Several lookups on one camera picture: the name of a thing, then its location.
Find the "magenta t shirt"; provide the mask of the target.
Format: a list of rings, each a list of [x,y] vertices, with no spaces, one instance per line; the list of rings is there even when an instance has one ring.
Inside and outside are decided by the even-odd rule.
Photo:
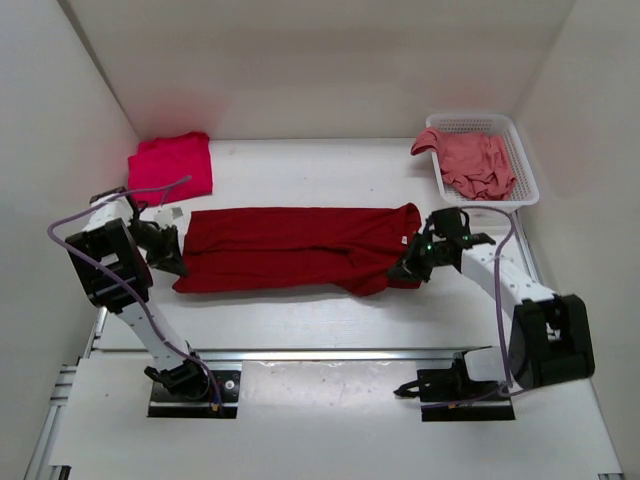
[[[155,207],[210,195],[214,182],[209,142],[206,133],[190,132],[140,143],[137,153],[128,158],[129,190],[164,187],[186,176],[191,179],[174,187],[167,196],[164,191],[136,193],[136,203]]]

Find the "dark red t shirt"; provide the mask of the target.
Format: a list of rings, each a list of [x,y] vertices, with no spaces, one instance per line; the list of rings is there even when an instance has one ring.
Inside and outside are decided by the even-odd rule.
[[[401,288],[388,270],[422,226],[418,208],[264,207],[195,211],[179,294],[334,285],[359,296]]]

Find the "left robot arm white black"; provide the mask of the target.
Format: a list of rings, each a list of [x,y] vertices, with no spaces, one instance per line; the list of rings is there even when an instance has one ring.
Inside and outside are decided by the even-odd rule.
[[[141,211],[124,187],[96,195],[87,224],[61,245],[88,300],[125,323],[150,354],[145,375],[173,396],[199,400],[212,388],[210,375],[151,297],[153,269],[188,275],[178,230],[171,219],[143,220]]]

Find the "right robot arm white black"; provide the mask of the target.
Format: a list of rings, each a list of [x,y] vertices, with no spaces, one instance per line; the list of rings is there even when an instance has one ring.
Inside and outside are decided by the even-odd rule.
[[[449,375],[460,399],[476,397],[492,374],[509,392],[514,385],[527,391],[595,373],[585,302],[540,284],[504,255],[505,246],[472,232],[468,210],[441,209],[387,273],[392,280],[426,283],[434,269],[453,267],[493,299],[499,344],[463,353],[464,365]]]

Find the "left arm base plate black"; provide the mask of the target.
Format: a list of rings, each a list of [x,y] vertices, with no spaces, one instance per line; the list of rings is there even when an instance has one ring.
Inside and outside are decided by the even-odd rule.
[[[170,393],[161,383],[153,382],[148,402],[149,418],[235,419],[241,390],[240,370],[214,370],[219,391],[205,379],[194,392]]]

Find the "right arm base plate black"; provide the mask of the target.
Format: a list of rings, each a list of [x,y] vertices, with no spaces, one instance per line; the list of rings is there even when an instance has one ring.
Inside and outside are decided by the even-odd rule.
[[[420,401],[422,422],[514,421],[510,400],[498,394],[499,383],[471,380],[455,365],[420,369],[416,379],[400,385],[394,395]]]

